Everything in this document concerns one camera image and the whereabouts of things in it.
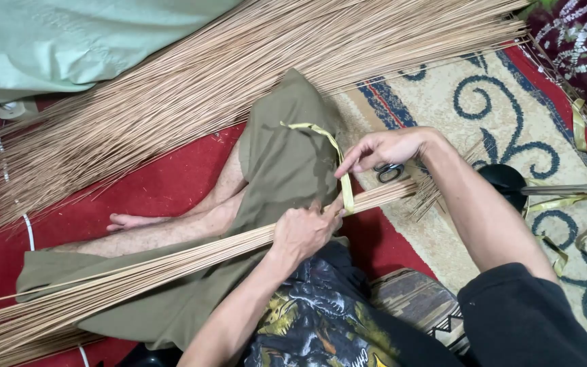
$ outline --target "patterned rug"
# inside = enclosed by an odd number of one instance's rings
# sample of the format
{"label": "patterned rug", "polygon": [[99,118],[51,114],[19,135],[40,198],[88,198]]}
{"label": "patterned rug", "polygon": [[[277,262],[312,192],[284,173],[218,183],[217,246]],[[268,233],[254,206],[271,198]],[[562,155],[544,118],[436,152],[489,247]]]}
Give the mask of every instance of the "patterned rug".
{"label": "patterned rug", "polygon": [[[505,163],[549,184],[587,184],[587,155],[574,147],[572,112],[562,91],[515,48],[470,56],[447,65],[421,65],[405,75],[381,76],[332,96],[346,122],[338,136],[341,146],[346,149],[370,131],[427,125],[442,131],[462,152],[483,139],[488,151],[476,167]],[[365,189],[379,185],[374,172],[359,174],[357,180]],[[456,293],[477,276],[477,268],[440,207],[418,223],[408,219],[412,207],[398,202],[382,210],[436,277]],[[575,247],[587,230],[587,201],[532,212],[527,226],[569,255],[560,280],[587,330],[587,257]],[[545,249],[555,260],[556,254]]]}

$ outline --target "black sleeve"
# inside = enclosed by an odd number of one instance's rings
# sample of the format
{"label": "black sleeve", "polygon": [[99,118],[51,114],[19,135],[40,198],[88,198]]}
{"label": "black sleeve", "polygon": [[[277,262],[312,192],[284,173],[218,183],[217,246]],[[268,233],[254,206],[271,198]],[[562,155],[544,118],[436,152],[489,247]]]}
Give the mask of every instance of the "black sleeve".
{"label": "black sleeve", "polygon": [[459,304],[482,367],[587,366],[587,332],[565,293],[522,264],[479,274],[461,289]]}

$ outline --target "leg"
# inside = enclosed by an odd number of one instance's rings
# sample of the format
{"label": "leg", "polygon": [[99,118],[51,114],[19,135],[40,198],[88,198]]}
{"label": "leg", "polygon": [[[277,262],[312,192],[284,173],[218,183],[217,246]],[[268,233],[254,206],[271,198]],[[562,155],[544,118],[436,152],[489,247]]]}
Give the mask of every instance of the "leg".
{"label": "leg", "polygon": [[220,236],[237,215],[244,191],[207,212],[176,217],[154,225],[127,230],[92,241],[65,244],[51,248],[53,252],[116,257],[200,238]]}
{"label": "leg", "polygon": [[[180,218],[190,217],[192,215],[212,210],[237,195],[246,184],[247,182],[241,174],[241,166],[239,163],[239,141],[237,141],[237,144],[233,146],[230,156],[221,170],[221,174],[216,180],[214,188],[212,188],[200,203],[190,209],[187,213],[181,215]],[[173,218],[171,217],[140,217],[138,215],[112,213],[110,214],[110,221],[113,224],[107,226],[106,229],[110,232],[115,232],[117,230],[162,223],[172,219]]]}

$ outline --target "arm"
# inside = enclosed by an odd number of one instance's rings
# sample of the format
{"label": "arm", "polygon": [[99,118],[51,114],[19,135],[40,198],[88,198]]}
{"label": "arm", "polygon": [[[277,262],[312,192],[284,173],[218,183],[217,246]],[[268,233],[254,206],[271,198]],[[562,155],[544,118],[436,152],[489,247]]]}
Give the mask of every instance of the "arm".
{"label": "arm", "polygon": [[317,200],[309,209],[289,209],[276,224],[271,249],[212,312],[178,367],[223,366],[240,353],[280,284],[330,240],[342,205],[339,195],[323,214]]}
{"label": "arm", "polygon": [[533,276],[556,282],[547,256],[518,212],[433,128],[369,134],[346,154],[336,176],[362,172],[383,162],[403,163],[412,157],[420,159],[432,174],[480,271],[521,263]]}

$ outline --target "bundle of bamboo sticks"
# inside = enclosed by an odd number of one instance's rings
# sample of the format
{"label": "bundle of bamboo sticks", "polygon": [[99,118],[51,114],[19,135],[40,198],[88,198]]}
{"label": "bundle of bamboo sticks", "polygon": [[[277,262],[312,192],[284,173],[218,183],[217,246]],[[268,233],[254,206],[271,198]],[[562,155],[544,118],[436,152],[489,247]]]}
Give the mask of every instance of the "bundle of bamboo sticks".
{"label": "bundle of bamboo sticks", "polygon": [[357,80],[504,47],[526,29],[501,15],[528,3],[245,0],[119,78],[1,129],[0,226],[243,121],[290,67],[327,95]]}
{"label": "bundle of bamboo sticks", "polygon": [[[366,191],[355,196],[355,213],[412,196],[416,190],[417,185],[406,179]],[[274,228],[275,224],[268,225],[114,272],[0,298],[77,284],[0,309],[0,362],[21,363],[29,355],[35,358],[42,351],[94,338],[93,334],[79,335],[70,325],[169,281],[265,246],[273,241]]]}

